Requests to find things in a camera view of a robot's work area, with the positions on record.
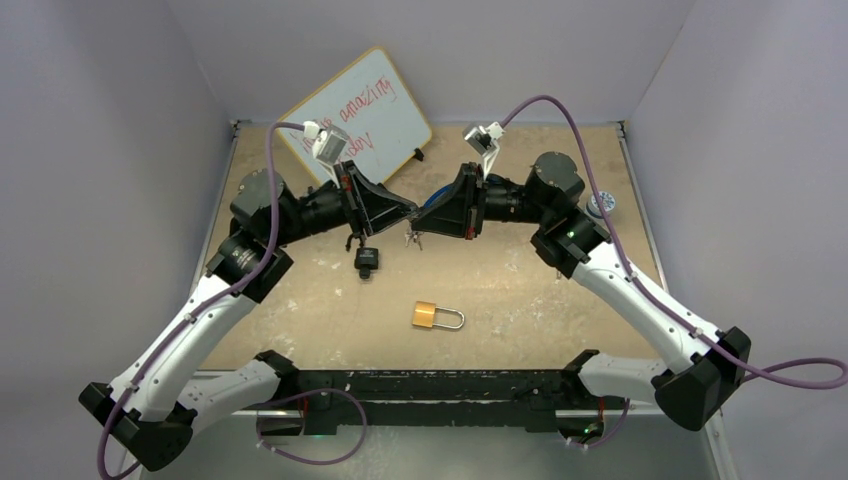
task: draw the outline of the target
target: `white wall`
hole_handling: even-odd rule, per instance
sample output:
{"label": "white wall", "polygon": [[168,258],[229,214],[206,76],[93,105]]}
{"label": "white wall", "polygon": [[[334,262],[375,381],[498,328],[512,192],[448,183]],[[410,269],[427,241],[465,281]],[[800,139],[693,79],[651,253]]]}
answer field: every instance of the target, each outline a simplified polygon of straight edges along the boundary
{"label": "white wall", "polygon": [[184,301],[229,125],[164,0],[3,0],[0,64],[0,471],[90,479],[77,395]]}
{"label": "white wall", "polygon": [[[844,1],[698,0],[632,118],[672,293],[745,330],[760,366],[848,359],[846,45]],[[845,478],[846,405],[741,388],[725,421],[743,478]]]}
{"label": "white wall", "polygon": [[[168,0],[231,118],[276,119],[374,45],[431,121],[562,98],[628,118],[694,0]],[[561,121],[529,109],[521,121]]]}

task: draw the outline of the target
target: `padlock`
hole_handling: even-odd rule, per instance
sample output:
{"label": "padlock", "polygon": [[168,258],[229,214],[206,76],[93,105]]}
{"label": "padlock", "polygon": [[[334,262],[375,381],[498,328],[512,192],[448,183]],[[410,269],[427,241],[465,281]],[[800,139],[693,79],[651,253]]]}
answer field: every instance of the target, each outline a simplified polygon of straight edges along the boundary
{"label": "padlock", "polygon": [[[448,312],[459,316],[459,325],[445,325],[435,323],[436,312]],[[452,308],[437,307],[435,303],[415,302],[415,312],[412,314],[412,324],[416,327],[433,328],[441,327],[450,330],[459,330],[465,325],[465,314]]]}

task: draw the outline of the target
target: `black arm segment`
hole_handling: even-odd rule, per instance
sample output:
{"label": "black arm segment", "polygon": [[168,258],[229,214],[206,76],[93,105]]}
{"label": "black arm segment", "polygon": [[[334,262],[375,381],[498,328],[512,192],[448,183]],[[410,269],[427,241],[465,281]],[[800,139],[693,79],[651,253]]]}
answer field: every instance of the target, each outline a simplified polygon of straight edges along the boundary
{"label": "black arm segment", "polygon": [[[279,206],[275,247],[285,247],[344,224],[350,226],[354,237],[364,241],[408,218],[418,208],[413,202],[369,181],[352,161],[338,164],[335,169],[340,179],[338,187],[328,181],[318,189],[310,188],[301,198],[295,198],[283,178],[275,173]],[[209,274],[232,285],[259,263],[271,234],[267,171],[253,172],[242,180],[230,211],[233,213],[230,236],[221,243],[206,267]],[[242,293],[261,303],[293,263],[282,248],[276,248],[268,266]]]}
{"label": "black arm segment", "polygon": [[539,156],[524,185],[494,174],[484,180],[479,165],[465,163],[450,190],[422,208],[411,225],[414,231],[467,240],[483,231],[483,220],[548,229],[574,210],[584,186],[571,157],[558,152]]}

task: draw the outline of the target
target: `red handwriting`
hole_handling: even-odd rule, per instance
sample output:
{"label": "red handwriting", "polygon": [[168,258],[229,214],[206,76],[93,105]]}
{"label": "red handwriting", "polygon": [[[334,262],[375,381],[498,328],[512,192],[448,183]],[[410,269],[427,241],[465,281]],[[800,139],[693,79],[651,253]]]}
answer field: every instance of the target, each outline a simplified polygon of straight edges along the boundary
{"label": "red handwriting", "polygon": [[359,136],[356,138],[350,139],[350,146],[347,147],[347,154],[350,155],[350,158],[355,157],[359,152],[365,150],[366,148],[370,148],[374,150],[374,142],[371,141],[371,132],[365,132],[365,136]]}
{"label": "red handwriting", "polygon": [[303,134],[300,134],[300,136],[298,136],[291,132],[289,132],[289,137],[291,137],[292,140],[294,140],[295,142],[300,143],[300,146],[303,148],[304,152],[306,152],[308,155],[312,155],[312,144],[315,143],[314,140],[312,140],[311,138],[304,137]]}
{"label": "red handwriting", "polygon": [[366,85],[362,89],[362,93],[347,102],[347,105],[339,110],[339,116],[343,122],[347,123],[348,120],[355,118],[365,107],[389,95],[392,96],[391,102],[397,100],[397,93],[395,93],[392,82],[383,75],[373,85]]}

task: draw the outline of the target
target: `wooden tabletop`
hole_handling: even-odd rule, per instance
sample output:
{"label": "wooden tabletop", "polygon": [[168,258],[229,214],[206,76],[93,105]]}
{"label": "wooden tabletop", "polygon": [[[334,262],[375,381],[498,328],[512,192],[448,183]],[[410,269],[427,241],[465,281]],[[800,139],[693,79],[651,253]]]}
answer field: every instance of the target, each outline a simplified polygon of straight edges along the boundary
{"label": "wooden tabletop", "polygon": [[[424,162],[410,161],[385,185],[421,205],[451,183],[461,163],[479,161],[462,126],[435,126]],[[212,233],[209,256],[227,235],[229,204],[242,177],[262,168],[265,127],[244,127]],[[633,186],[613,126],[586,127],[592,169],[615,195],[612,220],[628,256],[659,280]],[[536,157],[570,155],[585,179],[574,137],[563,127],[511,127],[493,172],[524,183]],[[275,163],[296,196],[316,182],[276,140]],[[581,205],[588,198],[583,194]],[[617,356],[655,357],[653,349],[609,306],[575,282],[557,279],[530,245],[532,225],[486,223],[473,241],[422,236],[423,251],[405,247],[403,222],[370,238],[380,269],[363,283],[345,252],[349,229],[290,245],[294,266],[265,301],[221,341],[204,369],[241,367],[274,349],[300,368],[561,368],[586,348]],[[462,311],[458,331],[412,326],[416,301]],[[451,316],[439,314],[440,321]]]}

